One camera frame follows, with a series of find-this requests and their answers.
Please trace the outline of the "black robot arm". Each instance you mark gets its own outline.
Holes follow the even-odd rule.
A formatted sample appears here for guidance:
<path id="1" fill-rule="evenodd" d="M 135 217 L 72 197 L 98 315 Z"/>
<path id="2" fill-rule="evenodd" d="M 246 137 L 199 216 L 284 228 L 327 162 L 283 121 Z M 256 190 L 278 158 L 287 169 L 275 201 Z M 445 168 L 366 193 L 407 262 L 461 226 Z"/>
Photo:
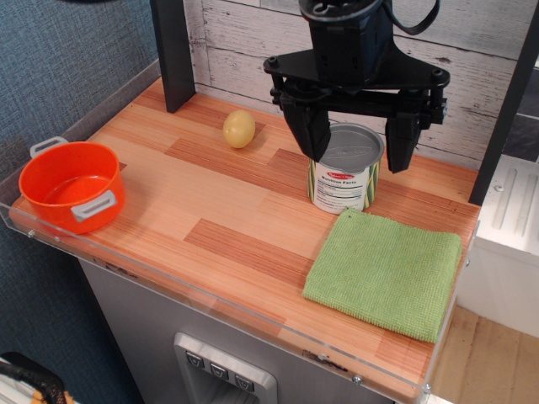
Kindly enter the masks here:
<path id="1" fill-rule="evenodd" d="M 299 7 L 312 48 L 271 56 L 264 71 L 302 153 L 321 160 L 331 138 L 329 112 L 374 116 L 387 121 L 389 170 L 408 169 L 421 131 L 444 121 L 451 76 L 400 51 L 393 30 L 424 32 L 440 3 L 412 27 L 398 21 L 390 1 L 301 1 Z"/>

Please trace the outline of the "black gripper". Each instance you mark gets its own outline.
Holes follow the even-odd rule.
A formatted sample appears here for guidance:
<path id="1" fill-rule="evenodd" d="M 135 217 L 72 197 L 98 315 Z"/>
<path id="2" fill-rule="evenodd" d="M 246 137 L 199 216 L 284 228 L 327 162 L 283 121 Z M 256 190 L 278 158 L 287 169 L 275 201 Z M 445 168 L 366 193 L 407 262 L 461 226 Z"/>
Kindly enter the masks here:
<path id="1" fill-rule="evenodd" d="M 419 125 L 442 124 L 448 71 L 398 49 L 388 16 L 309 22 L 312 48 L 264 61 L 302 153 L 320 161 L 331 139 L 328 111 L 387 119 L 387 162 L 409 168 Z"/>

